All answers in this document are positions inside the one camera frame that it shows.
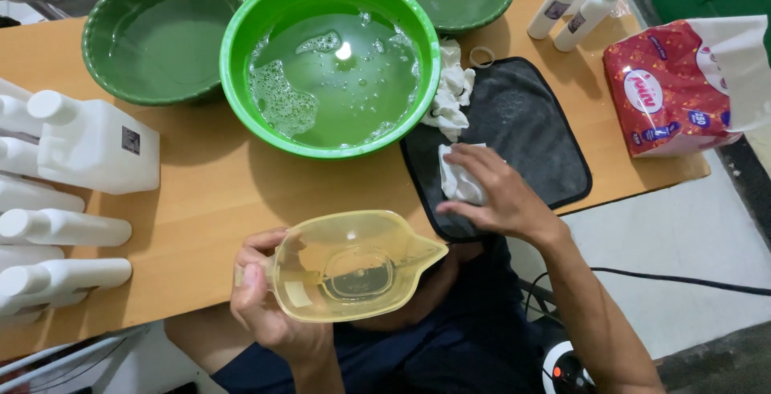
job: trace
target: dark microfiber cloth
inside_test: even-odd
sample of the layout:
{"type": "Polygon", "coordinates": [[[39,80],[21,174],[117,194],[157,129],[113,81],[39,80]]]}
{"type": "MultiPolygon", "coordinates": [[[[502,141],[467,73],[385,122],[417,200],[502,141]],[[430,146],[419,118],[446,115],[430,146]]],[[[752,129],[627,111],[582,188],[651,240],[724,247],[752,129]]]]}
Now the dark microfiber cloth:
{"type": "MultiPolygon", "coordinates": [[[[592,190],[592,174],[557,98],[528,60],[511,57],[477,69],[469,120],[459,142],[487,143],[556,209],[592,190]]],[[[402,153],[434,231],[448,242],[478,241],[486,232],[458,215],[437,215],[446,200],[439,177],[439,145],[451,144],[433,128],[418,124],[401,141],[402,153]]]]}

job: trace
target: tile floor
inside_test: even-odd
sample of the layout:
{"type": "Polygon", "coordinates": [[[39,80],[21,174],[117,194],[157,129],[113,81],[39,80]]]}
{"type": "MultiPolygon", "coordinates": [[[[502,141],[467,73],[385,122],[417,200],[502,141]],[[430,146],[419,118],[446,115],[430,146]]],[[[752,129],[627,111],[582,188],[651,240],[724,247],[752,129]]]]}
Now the tile floor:
{"type": "MultiPolygon", "coordinates": [[[[0,14],[19,10],[6,4],[0,2],[0,14]]],[[[717,154],[707,152],[706,158],[712,175],[705,179],[565,216],[590,265],[771,288],[771,252],[717,154]]],[[[512,266],[520,276],[532,281],[545,270],[534,248],[514,239],[509,246],[512,266]]],[[[771,320],[767,298],[613,274],[598,276],[655,359],[771,320]]],[[[539,285],[548,287],[548,278],[539,285]]],[[[104,353],[79,363],[79,369],[70,374],[87,369],[104,353]]],[[[43,388],[40,384],[71,369],[47,375],[33,385],[43,388]]],[[[166,340],[158,321],[82,376],[45,391],[59,394],[94,386],[95,392],[108,394],[160,393],[190,381],[196,381],[203,393],[224,392],[166,340]]]]}

